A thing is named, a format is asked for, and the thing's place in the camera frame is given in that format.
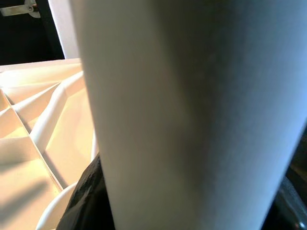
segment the metal bracket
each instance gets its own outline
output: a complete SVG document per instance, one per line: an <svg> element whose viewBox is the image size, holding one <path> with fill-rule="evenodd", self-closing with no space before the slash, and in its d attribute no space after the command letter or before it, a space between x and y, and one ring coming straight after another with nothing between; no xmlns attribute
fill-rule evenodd
<svg viewBox="0 0 307 230"><path fill-rule="evenodd" d="M34 18L40 18L35 0L25 0L24 5L0 8L0 12L4 17L28 13Z"/></svg>

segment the white surface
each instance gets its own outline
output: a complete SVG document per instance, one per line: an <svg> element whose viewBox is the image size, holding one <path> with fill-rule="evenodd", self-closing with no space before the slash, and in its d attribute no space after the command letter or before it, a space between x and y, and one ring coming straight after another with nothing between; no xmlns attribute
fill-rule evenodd
<svg viewBox="0 0 307 230"><path fill-rule="evenodd" d="M91 149L91 162L94 160L95 156L98 154L99 148L96 138L95 130L93 131L92 149Z"/></svg>
<svg viewBox="0 0 307 230"><path fill-rule="evenodd" d="M307 1L71 2L115 228L259 230L307 120Z"/></svg>
<svg viewBox="0 0 307 230"><path fill-rule="evenodd" d="M79 51L69 0L48 0L65 58L78 58Z"/></svg>
<svg viewBox="0 0 307 230"><path fill-rule="evenodd" d="M1 227L33 230L68 186L39 222L55 228L95 142L81 65L6 66L0 86Z"/></svg>
<svg viewBox="0 0 307 230"><path fill-rule="evenodd" d="M59 195L45 209L41 218L38 221L36 230L50 230L57 227L64 211L67 207L69 199L76 187L76 183L71 184L65 188Z"/></svg>

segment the dark background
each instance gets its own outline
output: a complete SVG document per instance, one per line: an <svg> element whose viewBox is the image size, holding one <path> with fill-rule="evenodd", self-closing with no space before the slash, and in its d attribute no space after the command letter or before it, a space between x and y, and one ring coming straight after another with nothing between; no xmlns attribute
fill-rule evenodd
<svg viewBox="0 0 307 230"><path fill-rule="evenodd" d="M0 65L64 59L48 0L36 0L41 18L0 13ZM0 8L24 0L0 0Z"/></svg>

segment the white plastic tray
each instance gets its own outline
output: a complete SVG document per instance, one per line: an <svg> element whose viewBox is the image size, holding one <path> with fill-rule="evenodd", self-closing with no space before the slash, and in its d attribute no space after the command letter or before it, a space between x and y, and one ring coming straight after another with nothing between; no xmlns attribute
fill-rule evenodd
<svg viewBox="0 0 307 230"><path fill-rule="evenodd" d="M77 61L17 65L0 73L1 229L33 230L38 222L37 229L56 227L97 153L93 133Z"/></svg>

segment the black object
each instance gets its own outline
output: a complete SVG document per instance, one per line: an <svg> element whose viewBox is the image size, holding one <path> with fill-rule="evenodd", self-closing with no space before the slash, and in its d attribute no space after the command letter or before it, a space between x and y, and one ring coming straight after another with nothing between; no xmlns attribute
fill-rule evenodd
<svg viewBox="0 0 307 230"><path fill-rule="evenodd" d="M307 127L262 230L307 229Z"/></svg>
<svg viewBox="0 0 307 230"><path fill-rule="evenodd" d="M99 155L85 169L57 230L114 230Z"/></svg>
<svg viewBox="0 0 307 230"><path fill-rule="evenodd" d="M0 13L0 65L64 59L48 0L36 2L41 18ZM1 0L0 8L23 4L24 0Z"/></svg>

